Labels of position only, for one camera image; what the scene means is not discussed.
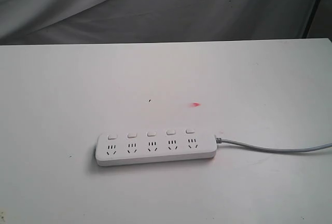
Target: wrinkled fabric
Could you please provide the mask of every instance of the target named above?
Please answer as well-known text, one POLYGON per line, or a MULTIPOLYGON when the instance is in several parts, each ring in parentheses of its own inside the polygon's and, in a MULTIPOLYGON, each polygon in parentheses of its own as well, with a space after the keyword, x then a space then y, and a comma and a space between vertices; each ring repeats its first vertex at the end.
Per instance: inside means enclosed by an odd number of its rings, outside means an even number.
MULTIPOLYGON (((26 20, 20 16, 21 25, 5 28, 8 38, 2 43, 97 44, 299 38, 314 1, 57 0, 55 4, 44 1, 39 11, 35 10, 33 14, 28 11, 31 16, 26 20)), ((1 16, 1 25, 6 25, 3 20, 8 22, 8 18, 9 13, 6 17, 1 16)))

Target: power outlet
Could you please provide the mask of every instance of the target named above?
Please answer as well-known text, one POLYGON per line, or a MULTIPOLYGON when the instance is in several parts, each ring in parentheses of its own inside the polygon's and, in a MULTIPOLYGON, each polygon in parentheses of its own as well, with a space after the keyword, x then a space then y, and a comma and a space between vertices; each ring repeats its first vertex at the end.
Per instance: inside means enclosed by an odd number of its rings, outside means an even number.
POLYGON ((190 133, 183 128, 153 130, 154 136, 142 130, 134 138, 128 138, 129 132, 101 134, 95 157, 100 166, 214 157, 217 150, 214 135, 190 130, 190 133))

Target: white table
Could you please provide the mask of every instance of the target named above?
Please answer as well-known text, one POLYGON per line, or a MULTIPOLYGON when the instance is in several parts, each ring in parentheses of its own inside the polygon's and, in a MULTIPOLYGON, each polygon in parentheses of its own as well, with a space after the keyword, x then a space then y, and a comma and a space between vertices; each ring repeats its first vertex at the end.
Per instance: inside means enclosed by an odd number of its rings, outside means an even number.
POLYGON ((332 223, 331 149, 221 145, 212 160, 120 167, 93 154, 110 129, 330 143, 328 39, 2 46, 0 56, 1 224, 332 223))

